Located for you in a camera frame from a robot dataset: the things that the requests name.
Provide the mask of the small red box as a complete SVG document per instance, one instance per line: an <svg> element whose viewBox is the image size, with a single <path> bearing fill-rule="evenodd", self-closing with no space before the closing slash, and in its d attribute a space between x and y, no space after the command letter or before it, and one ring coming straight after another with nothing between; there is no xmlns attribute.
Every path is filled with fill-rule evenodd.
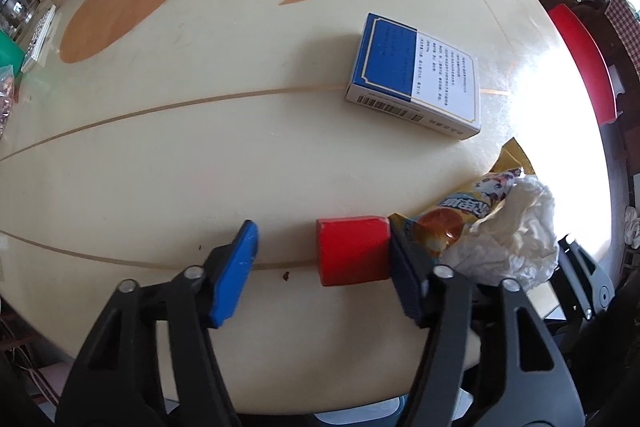
<svg viewBox="0 0 640 427"><path fill-rule="evenodd" d="M317 221L317 257L323 286L378 282L390 277L390 221L350 217Z"/></svg>

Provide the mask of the red plastic stool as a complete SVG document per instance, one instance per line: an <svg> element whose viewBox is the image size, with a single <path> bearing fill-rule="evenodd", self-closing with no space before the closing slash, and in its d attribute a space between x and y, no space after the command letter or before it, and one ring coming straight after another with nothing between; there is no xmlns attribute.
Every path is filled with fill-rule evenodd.
<svg viewBox="0 0 640 427"><path fill-rule="evenodd" d="M565 4L555 6L548 14L582 76L598 124L612 124L617 119L616 98L608 66L597 43Z"/></svg>

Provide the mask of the checkered tablecloth side table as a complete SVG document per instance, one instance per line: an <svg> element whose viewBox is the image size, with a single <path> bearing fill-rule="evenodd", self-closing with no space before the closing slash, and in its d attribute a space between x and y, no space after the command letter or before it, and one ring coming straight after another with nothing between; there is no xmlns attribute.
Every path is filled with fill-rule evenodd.
<svg viewBox="0 0 640 427"><path fill-rule="evenodd" d="M611 27L605 57L611 64L629 64L639 79L639 14L627 0L611 0L604 12Z"/></svg>

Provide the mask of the yellow snack wrapper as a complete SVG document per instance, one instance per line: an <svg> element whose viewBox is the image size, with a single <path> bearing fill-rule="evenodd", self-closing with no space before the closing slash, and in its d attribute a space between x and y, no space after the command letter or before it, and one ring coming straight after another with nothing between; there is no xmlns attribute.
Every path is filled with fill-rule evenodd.
<svg viewBox="0 0 640 427"><path fill-rule="evenodd" d="M493 215L516 182L534 173L520 143L512 138L503 145L490 171L480 179L458 188L416 217L394 213L390 216L390 225L423 247L431 257L439 258L473 225Z"/></svg>

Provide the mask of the white tissue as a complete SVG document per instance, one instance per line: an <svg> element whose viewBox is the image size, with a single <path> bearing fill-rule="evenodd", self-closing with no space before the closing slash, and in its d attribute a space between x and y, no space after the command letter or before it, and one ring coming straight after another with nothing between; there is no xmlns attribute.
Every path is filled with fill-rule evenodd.
<svg viewBox="0 0 640 427"><path fill-rule="evenodd" d="M547 282L558 266L554 199L533 174L514 181L506 199L442 253L440 261L475 283L516 280L524 291Z"/></svg>

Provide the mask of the green thermos bottle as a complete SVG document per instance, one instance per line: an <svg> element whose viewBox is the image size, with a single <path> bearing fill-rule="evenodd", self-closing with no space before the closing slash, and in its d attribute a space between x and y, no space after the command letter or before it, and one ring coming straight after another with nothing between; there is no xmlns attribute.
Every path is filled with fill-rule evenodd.
<svg viewBox="0 0 640 427"><path fill-rule="evenodd" d="M3 31L0 30L0 67L11 67L17 77L24 62L24 51Z"/></svg>

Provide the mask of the white remote control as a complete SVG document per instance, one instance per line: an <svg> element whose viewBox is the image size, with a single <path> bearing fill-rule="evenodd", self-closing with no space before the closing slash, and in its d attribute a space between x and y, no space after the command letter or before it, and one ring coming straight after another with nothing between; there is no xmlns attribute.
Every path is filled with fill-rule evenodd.
<svg viewBox="0 0 640 427"><path fill-rule="evenodd" d="M32 69L41 55L44 43L47 41L49 32L51 30L52 23L55 19L56 6L51 5L47 12L40 17L38 23L36 23L32 38L29 40L27 50L25 52L24 61L21 67L21 72L26 74Z"/></svg>

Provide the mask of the blue white cigarette box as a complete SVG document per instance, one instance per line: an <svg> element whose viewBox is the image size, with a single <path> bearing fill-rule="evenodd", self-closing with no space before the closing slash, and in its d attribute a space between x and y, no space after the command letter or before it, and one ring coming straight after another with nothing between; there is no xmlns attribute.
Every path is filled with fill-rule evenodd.
<svg viewBox="0 0 640 427"><path fill-rule="evenodd" d="M482 129L475 57L374 13L364 24L345 98L457 140Z"/></svg>

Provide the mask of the glass teapot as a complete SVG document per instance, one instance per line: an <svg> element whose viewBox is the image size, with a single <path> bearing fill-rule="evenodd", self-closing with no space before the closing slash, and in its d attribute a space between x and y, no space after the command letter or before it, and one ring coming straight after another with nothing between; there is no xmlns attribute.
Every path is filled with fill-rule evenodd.
<svg viewBox="0 0 640 427"><path fill-rule="evenodd" d="M1 0L1 30L12 40L28 26L39 0Z"/></svg>

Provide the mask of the plastic bag of nuts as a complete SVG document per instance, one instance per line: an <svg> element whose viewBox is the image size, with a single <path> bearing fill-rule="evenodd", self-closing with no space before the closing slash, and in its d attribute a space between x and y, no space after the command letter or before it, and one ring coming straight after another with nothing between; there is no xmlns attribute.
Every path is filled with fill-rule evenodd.
<svg viewBox="0 0 640 427"><path fill-rule="evenodd" d="M6 131L6 124L14 105L14 72L12 65L0 67L0 136Z"/></svg>

